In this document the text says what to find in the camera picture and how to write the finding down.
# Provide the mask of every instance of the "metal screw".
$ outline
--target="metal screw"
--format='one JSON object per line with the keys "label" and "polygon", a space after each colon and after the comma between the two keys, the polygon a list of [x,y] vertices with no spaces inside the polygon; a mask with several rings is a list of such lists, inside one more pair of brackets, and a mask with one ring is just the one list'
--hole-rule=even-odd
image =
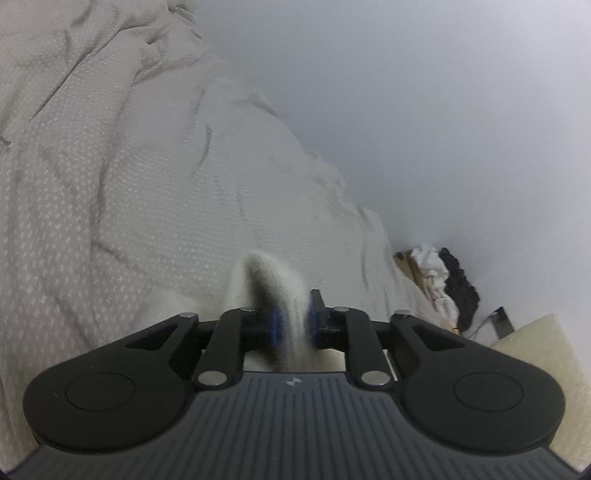
{"label": "metal screw", "polygon": [[361,375],[361,381],[372,387],[381,387],[390,381],[390,375],[380,370],[370,370]]}
{"label": "metal screw", "polygon": [[199,383],[208,387],[217,387],[223,385],[228,380],[228,376],[219,370],[207,370],[197,377]]}

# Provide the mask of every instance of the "black cloth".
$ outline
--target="black cloth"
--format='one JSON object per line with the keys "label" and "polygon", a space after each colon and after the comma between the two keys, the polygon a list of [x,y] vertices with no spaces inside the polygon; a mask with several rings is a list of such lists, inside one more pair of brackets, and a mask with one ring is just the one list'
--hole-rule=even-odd
{"label": "black cloth", "polygon": [[439,258],[443,260],[449,270],[449,278],[446,282],[445,293],[447,293],[456,303],[460,315],[457,320],[457,327],[460,332],[465,332],[472,325],[474,314],[480,303],[478,292],[468,282],[466,274],[460,267],[460,262],[454,257],[447,248],[442,248],[439,252]]}

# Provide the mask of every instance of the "circular pad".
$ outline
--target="circular pad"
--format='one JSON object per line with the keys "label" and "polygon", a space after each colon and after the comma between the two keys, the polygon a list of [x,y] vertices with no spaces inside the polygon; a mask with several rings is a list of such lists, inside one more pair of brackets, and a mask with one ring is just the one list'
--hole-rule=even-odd
{"label": "circular pad", "polygon": [[523,398],[515,380],[491,372],[466,375],[456,382],[454,393],[466,407],[486,412],[510,410]]}
{"label": "circular pad", "polygon": [[68,401],[86,411],[118,408],[134,396],[135,384],[123,375],[99,372],[74,380],[66,390]]}

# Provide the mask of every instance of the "white bedsheet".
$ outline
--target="white bedsheet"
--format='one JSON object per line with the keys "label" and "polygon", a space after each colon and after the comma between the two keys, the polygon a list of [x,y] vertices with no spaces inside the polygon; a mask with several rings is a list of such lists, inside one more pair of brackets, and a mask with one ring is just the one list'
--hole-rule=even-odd
{"label": "white bedsheet", "polygon": [[188,10],[0,4],[2,469],[35,447],[35,375],[161,320],[163,289],[216,317],[246,251],[288,261],[328,305],[441,321],[376,215],[208,53]]}

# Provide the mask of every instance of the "bed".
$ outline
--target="bed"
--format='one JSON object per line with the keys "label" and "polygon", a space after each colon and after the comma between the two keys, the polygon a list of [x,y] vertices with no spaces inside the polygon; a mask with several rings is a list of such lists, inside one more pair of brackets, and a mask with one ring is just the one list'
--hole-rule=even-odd
{"label": "bed", "polygon": [[326,304],[441,319],[379,218],[208,51],[175,0],[0,6],[0,468],[35,448],[42,370],[190,304],[232,265],[288,262]]}

